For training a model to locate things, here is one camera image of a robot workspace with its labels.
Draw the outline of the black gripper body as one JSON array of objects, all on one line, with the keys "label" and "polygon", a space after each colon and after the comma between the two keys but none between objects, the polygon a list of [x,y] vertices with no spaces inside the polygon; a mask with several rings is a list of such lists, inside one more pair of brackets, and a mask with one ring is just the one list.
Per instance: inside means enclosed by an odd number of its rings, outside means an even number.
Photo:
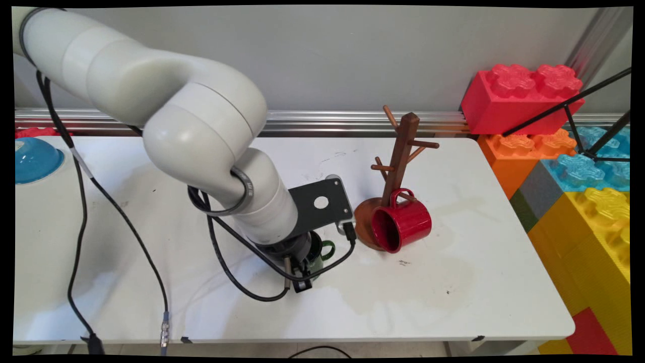
[{"label": "black gripper body", "polygon": [[320,270],[320,236],[313,230],[271,245],[255,244],[277,263],[290,258],[290,273],[302,277]]}]

